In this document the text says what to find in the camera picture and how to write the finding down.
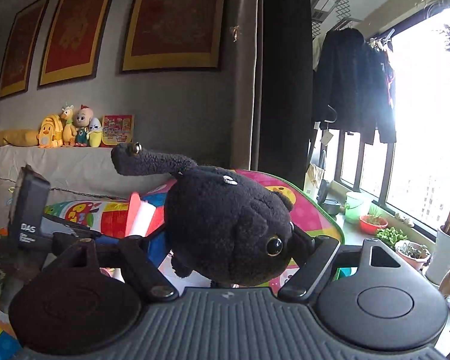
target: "dark curtain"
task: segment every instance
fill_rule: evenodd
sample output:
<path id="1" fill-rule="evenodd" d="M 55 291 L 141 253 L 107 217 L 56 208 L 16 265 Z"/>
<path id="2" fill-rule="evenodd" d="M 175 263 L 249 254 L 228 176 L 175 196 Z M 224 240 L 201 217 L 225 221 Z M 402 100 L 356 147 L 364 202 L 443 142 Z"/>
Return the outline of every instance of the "dark curtain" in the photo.
<path id="1" fill-rule="evenodd" d="M 303 188 L 310 139 L 310 0 L 263 0 L 258 170 Z"/>

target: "gold frame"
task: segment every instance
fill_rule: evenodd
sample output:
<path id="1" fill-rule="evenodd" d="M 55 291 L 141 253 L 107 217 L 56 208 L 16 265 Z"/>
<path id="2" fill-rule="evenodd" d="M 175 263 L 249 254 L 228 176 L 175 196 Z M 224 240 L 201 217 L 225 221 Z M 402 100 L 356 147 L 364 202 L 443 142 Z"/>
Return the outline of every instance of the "gold frame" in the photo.
<path id="1" fill-rule="evenodd" d="M 27 7 L 25 7 L 24 9 L 22 9 L 20 12 L 18 12 L 15 15 L 15 19 L 13 20 L 13 24 L 12 24 L 12 29 L 10 30 L 10 34 L 8 36 L 7 46 L 5 48 L 5 55 L 3 56 L 2 67 L 0 70 L 0 100 L 2 100 L 4 97 L 10 96 L 10 95 L 17 95 L 22 92 L 27 92 L 27 90 L 28 90 L 28 83 L 29 83 L 29 79 L 30 79 L 30 68 L 32 65 L 32 59 L 34 57 L 34 51 L 35 51 L 35 45 L 37 43 L 38 32 L 40 30 L 40 26 L 42 25 L 42 20 L 44 18 L 45 12 L 47 10 L 49 1 L 50 0 L 37 0 L 33 3 L 31 3 L 30 5 L 28 5 Z M 25 67 L 25 69 L 26 69 L 25 70 L 25 78 L 22 81 L 13 83 L 11 85 L 8 85 L 8 86 L 2 88 L 1 86 L 2 86 L 4 68 L 5 68 L 5 61 L 7 60 L 7 57 L 8 57 L 8 52 L 10 49 L 10 41 L 12 39 L 12 34 L 15 30 L 15 25 L 17 23 L 17 20 L 22 15 L 27 14 L 28 12 L 39 7 L 40 5 L 42 5 L 42 11 L 40 12 L 39 19 L 37 20 L 34 35 L 32 38 L 32 42 L 30 44 L 30 49 L 28 51 L 27 65 Z"/>
<path id="2" fill-rule="evenodd" d="M 222 16 L 224 0 L 217 0 L 215 5 L 214 32 L 211 52 L 176 52 L 170 54 L 150 54 L 132 56 L 132 45 L 135 38 L 137 20 L 142 0 L 134 0 L 127 29 L 122 72 L 141 71 L 161 68 L 216 68 L 218 67 L 220 37 L 222 32 Z"/>
<path id="3" fill-rule="evenodd" d="M 65 67 L 60 70 L 52 71 L 46 73 L 46 67 L 48 62 L 48 53 L 50 52 L 50 45 L 53 38 L 53 33 L 55 30 L 56 22 L 59 18 L 60 9 L 63 5 L 63 0 L 59 0 L 55 13 L 53 15 L 53 21 L 50 26 L 50 31 L 48 33 L 47 42 L 45 50 L 43 53 L 42 66 L 40 69 L 40 77 L 38 86 L 54 84 L 65 80 L 73 79 L 83 79 L 83 78 L 95 78 L 96 69 L 98 65 L 98 56 L 102 43 L 103 32 L 105 28 L 105 23 L 107 21 L 108 11 L 110 9 L 112 0 L 103 0 L 102 10 L 100 11 L 100 16 L 97 23 L 97 28 L 95 30 L 94 42 L 91 48 L 90 60 L 85 64 L 80 64 L 77 66 Z"/>

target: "banana plush toy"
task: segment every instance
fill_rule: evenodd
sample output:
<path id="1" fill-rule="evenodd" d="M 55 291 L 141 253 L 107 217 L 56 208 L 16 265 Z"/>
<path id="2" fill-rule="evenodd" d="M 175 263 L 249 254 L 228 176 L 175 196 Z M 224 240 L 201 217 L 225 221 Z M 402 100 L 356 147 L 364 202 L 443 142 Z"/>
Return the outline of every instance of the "banana plush toy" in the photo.
<path id="1" fill-rule="evenodd" d="M 99 147 L 102 142 L 102 125 L 96 117 L 88 125 L 87 139 L 91 147 Z"/>
<path id="2" fill-rule="evenodd" d="M 139 143 L 114 147 L 112 161 L 121 175 L 176 178 L 163 228 L 182 278 L 195 270 L 221 287 L 256 286 L 279 276 L 292 257 L 302 266 L 313 252 L 313 239 L 290 220 L 290 200 L 245 176 Z"/>

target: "yellow plush toy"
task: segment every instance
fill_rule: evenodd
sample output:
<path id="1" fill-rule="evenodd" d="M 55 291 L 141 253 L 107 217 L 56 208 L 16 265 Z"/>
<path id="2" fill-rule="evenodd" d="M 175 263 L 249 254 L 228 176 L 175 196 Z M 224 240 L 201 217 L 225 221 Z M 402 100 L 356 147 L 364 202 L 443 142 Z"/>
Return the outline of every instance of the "yellow plush toy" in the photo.
<path id="1" fill-rule="evenodd" d="M 77 128 L 73 125 L 73 105 L 66 105 L 62 108 L 60 115 L 62 120 L 65 120 L 63 127 L 63 145 L 75 146 L 75 137 L 77 136 Z"/>
<path id="2" fill-rule="evenodd" d="M 38 147 L 60 147 L 63 146 L 63 125 L 58 115 L 47 116 L 38 132 Z"/>
<path id="3" fill-rule="evenodd" d="M 0 131 L 0 146 L 13 145 L 30 147 L 38 145 L 37 130 L 2 130 Z"/>
<path id="4" fill-rule="evenodd" d="M 100 121 L 93 117 L 88 125 L 87 139 L 91 147 L 99 147 L 102 142 L 102 125 Z"/>

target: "plush toy eye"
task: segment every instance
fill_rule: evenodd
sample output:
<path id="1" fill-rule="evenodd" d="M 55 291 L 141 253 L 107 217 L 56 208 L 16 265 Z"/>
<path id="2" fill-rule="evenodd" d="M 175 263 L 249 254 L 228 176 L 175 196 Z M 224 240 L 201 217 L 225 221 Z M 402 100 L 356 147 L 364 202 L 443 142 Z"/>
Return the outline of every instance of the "plush toy eye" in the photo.
<path id="1" fill-rule="evenodd" d="M 267 254 L 272 257 L 278 256 L 283 247 L 282 240 L 275 235 L 274 237 L 271 237 L 267 243 Z"/>

